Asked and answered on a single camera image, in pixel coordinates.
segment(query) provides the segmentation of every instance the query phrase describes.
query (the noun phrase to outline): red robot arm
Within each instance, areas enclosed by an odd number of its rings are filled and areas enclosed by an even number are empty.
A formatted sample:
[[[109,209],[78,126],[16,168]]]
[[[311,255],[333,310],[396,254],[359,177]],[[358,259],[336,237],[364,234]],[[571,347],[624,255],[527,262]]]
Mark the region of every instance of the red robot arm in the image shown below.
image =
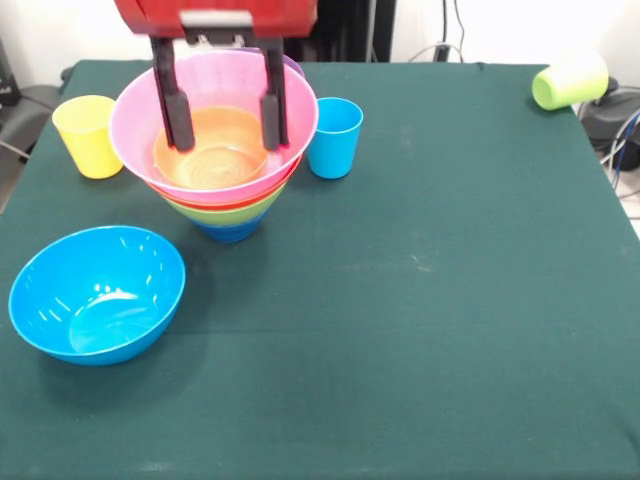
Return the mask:
[[[149,35],[167,141],[180,151],[194,146],[191,111],[177,84],[173,39],[230,43],[236,35],[261,47],[268,88],[262,97],[264,145],[288,144],[282,37],[306,37],[316,20],[317,0],[115,0],[134,33]]]

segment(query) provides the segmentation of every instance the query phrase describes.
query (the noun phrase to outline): white wall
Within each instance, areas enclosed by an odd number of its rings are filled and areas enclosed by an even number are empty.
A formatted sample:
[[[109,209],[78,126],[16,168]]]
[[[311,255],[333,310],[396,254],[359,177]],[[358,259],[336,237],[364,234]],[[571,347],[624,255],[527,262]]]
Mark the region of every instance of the white wall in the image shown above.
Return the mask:
[[[448,41],[460,29],[447,0]],[[639,0],[458,0],[468,62],[553,63],[593,48],[623,83],[640,85]],[[441,0],[398,0],[392,61],[441,40]],[[420,57],[433,58],[433,50]]]
[[[0,32],[21,86],[59,83],[81,58],[148,58],[113,0],[0,0]],[[449,40],[459,30],[449,2]],[[467,61],[551,63],[594,47],[623,83],[640,85],[640,0],[458,0]],[[393,61],[442,35],[441,0],[398,0]],[[178,54],[188,51],[178,46]],[[423,57],[432,58],[433,54]]]
[[[83,58],[151,58],[149,39],[125,25],[113,0],[0,0],[0,35],[23,87],[59,84]],[[182,42],[176,54],[191,51]]]

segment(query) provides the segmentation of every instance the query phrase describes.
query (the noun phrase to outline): orange bowl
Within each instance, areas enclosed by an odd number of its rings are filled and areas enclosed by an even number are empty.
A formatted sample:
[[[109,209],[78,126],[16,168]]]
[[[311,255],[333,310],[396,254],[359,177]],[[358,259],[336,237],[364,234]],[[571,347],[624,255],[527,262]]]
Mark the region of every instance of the orange bowl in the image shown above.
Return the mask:
[[[182,153],[162,129],[153,146],[155,167],[174,185],[218,190],[257,178],[267,163],[258,117],[236,107],[209,107],[191,115],[195,146]]]
[[[166,198],[168,200],[171,200],[174,203],[178,203],[180,205],[184,205],[185,207],[197,208],[199,210],[232,210],[232,209],[235,209],[235,208],[241,208],[241,207],[246,207],[247,205],[252,205],[252,204],[254,204],[256,202],[259,202],[260,200],[268,197],[269,195],[271,195],[273,192],[275,192],[277,189],[279,189],[285,183],[287,183],[287,181],[289,181],[289,178],[291,178],[291,175],[293,175],[293,172],[296,171],[296,169],[298,168],[298,165],[300,165],[301,161],[302,161],[302,155],[300,155],[295,160],[294,164],[291,166],[291,168],[285,174],[285,176],[278,183],[276,183],[273,187],[271,187],[271,188],[269,188],[269,189],[265,190],[264,192],[261,192],[261,193],[259,193],[257,195],[245,198],[244,200],[241,200],[239,202],[234,202],[234,203],[211,205],[211,204],[186,202],[184,200],[180,200],[179,198],[174,197],[170,193],[165,192],[161,188],[158,188],[157,186],[155,186],[155,185],[153,185],[151,183],[147,183],[147,185],[152,190],[155,190],[157,193],[159,193],[162,197],[164,197],[164,198]]]

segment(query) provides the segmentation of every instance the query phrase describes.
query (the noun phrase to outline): green bowl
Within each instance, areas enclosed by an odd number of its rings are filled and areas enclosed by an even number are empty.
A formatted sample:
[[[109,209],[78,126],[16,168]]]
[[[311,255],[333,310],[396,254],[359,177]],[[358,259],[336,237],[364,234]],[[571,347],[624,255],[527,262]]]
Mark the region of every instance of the green bowl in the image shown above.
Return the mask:
[[[166,197],[162,198],[164,198],[169,205],[184,216],[191,220],[195,220],[196,222],[216,226],[238,225],[240,223],[248,222],[263,213],[273,204],[273,202],[276,201],[285,186],[286,183],[259,202],[242,208],[234,208],[233,210],[199,210],[197,208],[185,207],[184,205],[180,205]]]

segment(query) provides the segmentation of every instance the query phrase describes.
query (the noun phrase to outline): plastic bowl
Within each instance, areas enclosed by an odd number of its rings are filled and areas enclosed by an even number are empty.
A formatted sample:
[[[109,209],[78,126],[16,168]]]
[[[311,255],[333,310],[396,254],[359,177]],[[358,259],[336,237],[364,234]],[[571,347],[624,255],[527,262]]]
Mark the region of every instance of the plastic bowl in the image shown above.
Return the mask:
[[[217,240],[220,243],[238,243],[242,240],[249,238],[255,233],[260,226],[260,222],[264,218],[267,212],[262,212],[257,217],[249,220],[248,222],[240,223],[238,225],[205,225],[204,223],[191,220],[202,230],[206,235]]]
[[[175,185],[220,189],[256,178],[267,162],[260,120],[233,107],[210,107],[192,113],[196,144],[180,153],[160,131],[153,145],[154,164]]]
[[[167,192],[163,192],[158,187],[150,183],[148,183],[147,185],[151,187],[152,190],[155,190],[157,193],[159,193],[160,196],[162,196],[165,200],[170,200],[173,203],[177,203],[178,205],[182,205],[184,207],[195,208],[196,210],[213,210],[213,211],[234,210],[237,208],[253,205],[254,203],[257,203],[260,200],[265,199],[266,197],[271,195],[273,192],[278,190],[280,187],[282,187],[285,183],[289,181],[289,179],[291,178],[291,175],[293,175],[293,173],[296,171],[301,161],[302,161],[302,157],[299,157],[296,163],[294,163],[291,169],[287,172],[285,177],[282,180],[280,180],[276,185],[274,185],[272,188],[265,191],[264,193],[261,193],[260,195],[256,195],[255,197],[249,197],[246,200],[243,200],[241,202],[231,203],[226,205],[202,205],[199,203],[183,202],[183,201],[180,201],[178,198],[174,197],[173,195],[170,195]]]
[[[262,55],[262,52],[260,51],[260,49],[256,48],[256,47],[236,47],[236,48],[238,50],[243,51],[243,52],[253,52],[253,53],[259,53],[259,54]],[[293,58],[288,57],[287,55],[283,55],[282,56],[282,63],[284,63],[285,65],[289,65],[291,68],[293,68],[296,72],[298,72],[303,77],[306,76],[304,74],[304,70],[302,70],[302,67],[300,66],[300,64],[298,62],[296,62]]]
[[[285,185],[282,185],[278,190],[273,192],[266,198],[263,198],[258,203],[249,205],[247,207],[236,208],[234,210],[198,210],[196,208],[185,207],[179,203],[172,202],[169,199],[165,200],[175,208],[178,212],[182,213],[189,220],[193,220],[205,225],[214,226],[228,226],[237,225],[239,223],[248,222],[249,220],[257,217],[261,213],[265,212],[273,202],[280,196],[284,190]]]
[[[83,230],[52,243],[20,271],[9,294],[18,334],[79,365],[124,362],[151,346],[185,286],[176,248],[149,230]]]
[[[179,59],[175,63],[178,84],[193,111],[230,106],[260,117],[260,98],[267,87],[261,54],[214,50]],[[145,182],[181,202],[233,204],[260,195],[275,186],[302,155],[318,124],[318,104],[313,90],[291,67],[284,68],[287,123],[290,145],[269,155],[262,175],[250,182],[219,190],[193,190],[167,182],[155,168],[152,146],[162,129],[155,77],[148,70],[120,94],[111,116],[110,135],[122,163]]]

